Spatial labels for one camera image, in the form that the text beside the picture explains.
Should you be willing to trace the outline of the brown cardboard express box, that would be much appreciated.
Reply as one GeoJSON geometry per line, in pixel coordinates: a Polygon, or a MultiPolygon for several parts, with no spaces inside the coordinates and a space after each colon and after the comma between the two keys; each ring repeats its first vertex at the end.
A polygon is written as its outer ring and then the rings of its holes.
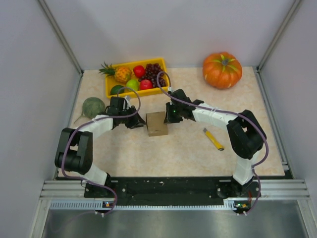
{"type": "Polygon", "coordinates": [[[146,114],[148,136],[168,135],[168,127],[164,124],[165,112],[154,112],[146,114]]]}

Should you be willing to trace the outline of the yellow utility knife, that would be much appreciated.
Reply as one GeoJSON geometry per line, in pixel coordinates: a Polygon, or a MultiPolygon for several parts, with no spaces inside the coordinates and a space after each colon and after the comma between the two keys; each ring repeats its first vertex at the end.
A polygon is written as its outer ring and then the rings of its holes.
{"type": "Polygon", "coordinates": [[[205,136],[212,142],[212,144],[215,146],[215,148],[217,150],[219,150],[219,151],[224,150],[224,146],[218,142],[218,140],[214,137],[214,135],[209,130],[204,128],[203,132],[204,132],[205,136]]]}

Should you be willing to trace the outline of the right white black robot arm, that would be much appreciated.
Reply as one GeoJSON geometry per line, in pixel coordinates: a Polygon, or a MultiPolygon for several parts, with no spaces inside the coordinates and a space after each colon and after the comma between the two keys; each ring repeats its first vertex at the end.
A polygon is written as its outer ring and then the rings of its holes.
{"type": "Polygon", "coordinates": [[[255,177],[255,167],[266,160],[269,152],[267,136],[254,114],[249,110],[241,113],[220,110],[202,100],[191,101],[182,89],[169,91],[166,95],[171,102],[166,103],[165,124],[189,119],[211,124],[228,133],[236,154],[230,189],[237,196],[247,193],[255,177]]]}

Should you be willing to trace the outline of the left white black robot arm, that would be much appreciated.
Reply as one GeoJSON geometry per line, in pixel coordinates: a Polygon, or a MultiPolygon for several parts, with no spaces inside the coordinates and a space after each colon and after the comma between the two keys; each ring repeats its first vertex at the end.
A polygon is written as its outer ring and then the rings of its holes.
{"type": "Polygon", "coordinates": [[[112,97],[104,112],[77,128],[61,132],[55,166],[69,179],[79,179],[95,185],[100,196],[112,192],[110,175],[93,163],[93,142],[104,133],[123,124],[128,129],[143,127],[146,122],[138,113],[140,108],[130,104],[130,97],[112,97]]]}

